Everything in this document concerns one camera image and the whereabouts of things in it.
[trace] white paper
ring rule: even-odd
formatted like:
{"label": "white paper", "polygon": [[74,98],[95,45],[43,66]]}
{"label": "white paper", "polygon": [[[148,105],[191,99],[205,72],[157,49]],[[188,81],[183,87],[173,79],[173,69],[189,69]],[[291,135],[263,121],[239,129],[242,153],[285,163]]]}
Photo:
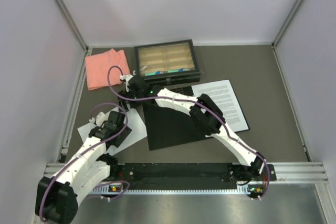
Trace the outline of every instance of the white paper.
{"label": "white paper", "polygon": [[229,80],[192,86],[194,96],[207,94],[223,112],[225,121],[234,132],[248,130],[248,125]]}
{"label": "white paper", "polygon": [[[143,123],[141,117],[139,116],[136,109],[130,109],[129,112],[127,112],[128,117],[128,127],[132,130],[131,133],[126,137],[126,139],[121,143],[119,148],[116,148],[115,146],[110,146],[107,150],[107,153],[110,153],[110,155],[114,155],[128,147],[130,147],[132,144],[135,144],[136,142],[142,140],[143,138],[147,137],[147,131],[146,126]],[[86,138],[88,137],[90,131],[95,127],[93,123],[88,123],[80,128],[78,128],[78,132],[80,134],[80,137],[82,138],[82,141],[85,142]]]}

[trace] black box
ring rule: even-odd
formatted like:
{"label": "black box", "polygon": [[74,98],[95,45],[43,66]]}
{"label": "black box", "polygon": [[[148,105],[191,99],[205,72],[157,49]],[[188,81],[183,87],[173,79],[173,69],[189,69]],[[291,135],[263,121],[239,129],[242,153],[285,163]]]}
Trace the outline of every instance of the black box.
{"label": "black box", "polygon": [[191,39],[136,46],[134,51],[136,74],[147,83],[165,86],[200,79],[201,72]]}

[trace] gray floor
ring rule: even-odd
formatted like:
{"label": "gray floor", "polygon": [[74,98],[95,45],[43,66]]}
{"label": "gray floor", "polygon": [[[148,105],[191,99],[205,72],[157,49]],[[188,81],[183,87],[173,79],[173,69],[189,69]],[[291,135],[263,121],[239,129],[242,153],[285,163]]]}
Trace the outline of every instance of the gray floor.
{"label": "gray floor", "polygon": [[314,185],[271,185],[261,202],[245,195],[125,195],[84,201],[73,224],[327,224]]}
{"label": "gray floor", "polygon": [[[93,49],[92,54],[108,48]],[[134,70],[133,48],[123,48]],[[201,69],[200,83],[229,79],[250,130],[238,135],[269,162],[307,161],[292,110],[271,46],[195,47]],[[108,88],[88,91],[85,82],[68,151],[68,159],[81,146],[77,128],[88,122],[91,109],[102,102],[117,101]],[[195,143],[149,151],[147,139],[116,155],[120,162],[236,162],[219,141]]]}

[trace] gray wall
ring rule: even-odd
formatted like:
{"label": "gray wall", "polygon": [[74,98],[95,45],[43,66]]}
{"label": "gray wall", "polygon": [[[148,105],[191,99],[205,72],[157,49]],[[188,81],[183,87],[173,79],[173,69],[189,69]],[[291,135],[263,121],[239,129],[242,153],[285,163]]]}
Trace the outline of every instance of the gray wall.
{"label": "gray wall", "polygon": [[271,43],[295,0],[64,0],[91,46]]}
{"label": "gray wall", "polygon": [[336,193],[336,0],[305,0],[278,52],[312,157]]}
{"label": "gray wall", "polygon": [[0,3],[0,222],[31,223],[83,51],[53,0]]}

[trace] folded towel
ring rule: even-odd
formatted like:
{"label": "folded towel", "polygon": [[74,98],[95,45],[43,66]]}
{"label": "folded towel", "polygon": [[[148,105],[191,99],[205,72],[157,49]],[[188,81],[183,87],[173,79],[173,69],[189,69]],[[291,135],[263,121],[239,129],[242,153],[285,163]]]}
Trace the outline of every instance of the folded towel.
{"label": "folded towel", "polygon": [[[107,73],[112,66],[119,66],[123,74],[130,74],[124,50],[116,52],[111,49],[102,54],[92,55],[85,58],[86,79],[88,89],[107,87]],[[113,68],[110,73],[111,85],[121,84],[120,71]]]}

